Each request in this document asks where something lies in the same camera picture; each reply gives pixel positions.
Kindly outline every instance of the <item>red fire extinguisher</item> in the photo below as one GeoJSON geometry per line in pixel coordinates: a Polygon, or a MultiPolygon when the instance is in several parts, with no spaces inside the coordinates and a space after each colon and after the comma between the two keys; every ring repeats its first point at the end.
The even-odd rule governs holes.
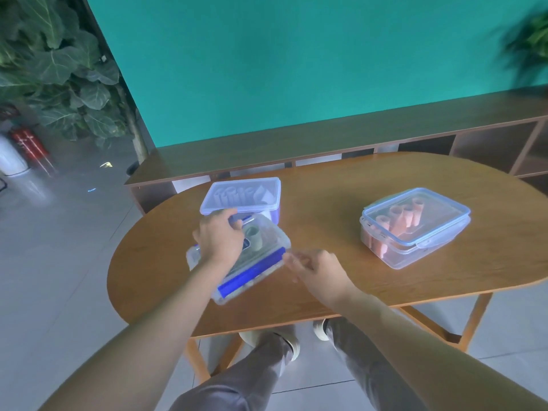
{"type": "Polygon", "coordinates": [[[11,130],[10,134],[11,138],[23,149],[31,160],[39,160],[49,155],[44,144],[29,128],[18,127],[11,130]]]}

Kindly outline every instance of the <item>white sneaker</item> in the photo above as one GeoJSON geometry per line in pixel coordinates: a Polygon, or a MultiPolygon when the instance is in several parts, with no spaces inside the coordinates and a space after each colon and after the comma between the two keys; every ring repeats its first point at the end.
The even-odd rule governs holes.
{"type": "Polygon", "coordinates": [[[251,347],[255,347],[257,346],[257,343],[259,343],[260,338],[267,333],[274,333],[282,337],[289,346],[291,346],[291,350],[293,351],[291,361],[297,359],[301,350],[301,344],[299,343],[299,339],[295,336],[295,326],[293,325],[273,327],[271,329],[262,329],[259,331],[241,331],[239,335],[245,343],[251,347]]]}
{"type": "Polygon", "coordinates": [[[327,319],[321,319],[321,320],[314,320],[312,323],[312,329],[314,329],[314,333],[318,337],[318,339],[327,342],[329,338],[327,337],[327,333],[323,329],[323,324],[325,323],[327,319]]]}

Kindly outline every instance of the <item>white container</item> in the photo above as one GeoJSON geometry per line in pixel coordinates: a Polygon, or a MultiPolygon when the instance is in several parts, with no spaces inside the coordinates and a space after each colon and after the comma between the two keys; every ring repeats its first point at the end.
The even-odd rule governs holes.
{"type": "Polygon", "coordinates": [[[470,209],[419,187],[369,205],[360,223],[362,242],[401,269],[451,242],[470,223],[470,209]]]}
{"type": "Polygon", "coordinates": [[[17,149],[11,145],[10,141],[0,135],[0,172],[6,176],[13,176],[26,172],[29,165],[18,153],[17,149]]]}
{"type": "MultiPolygon", "coordinates": [[[[219,284],[211,298],[216,304],[224,304],[252,287],[283,265],[282,255],[291,248],[291,241],[284,232],[261,214],[243,219],[245,234],[242,253],[219,284]]],[[[192,270],[200,261],[200,247],[193,246],[186,252],[188,267],[192,270]]]]}
{"type": "Polygon", "coordinates": [[[200,206],[200,213],[209,215],[215,210],[236,207],[238,214],[261,213],[277,225],[281,195],[282,182],[278,178],[215,182],[200,206]]]}

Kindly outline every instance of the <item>green wall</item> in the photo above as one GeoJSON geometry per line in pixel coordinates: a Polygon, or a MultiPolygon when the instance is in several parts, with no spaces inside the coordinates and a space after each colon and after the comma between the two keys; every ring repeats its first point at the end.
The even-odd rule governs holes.
{"type": "Polygon", "coordinates": [[[510,89],[541,2],[89,0],[159,147],[510,89]]]}

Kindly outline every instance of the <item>oval table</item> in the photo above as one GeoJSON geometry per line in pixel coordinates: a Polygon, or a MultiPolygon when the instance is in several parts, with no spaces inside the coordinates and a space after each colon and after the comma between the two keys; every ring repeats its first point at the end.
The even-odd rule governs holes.
{"type": "MultiPolygon", "coordinates": [[[[363,291],[399,308],[426,331],[465,351],[494,291],[538,283],[548,275],[548,199],[525,182],[469,160],[426,153],[387,153],[243,176],[282,181],[279,226],[293,248],[335,253],[363,291]],[[382,197],[427,187],[470,207],[472,222],[454,241],[395,270],[360,241],[362,209],[382,197]],[[413,304],[478,294],[462,335],[413,304]]],[[[185,282],[186,250],[210,184],[166,200],[140,219],[116,249],[107,290],[131,322],[185,282]]],[[[196,338],[234,333],[215,373],[242,346],[237,332],[334,317],[282,268],[223,306],[207,306],[185,354],[201,381],[209,373],[196,338]]]]}

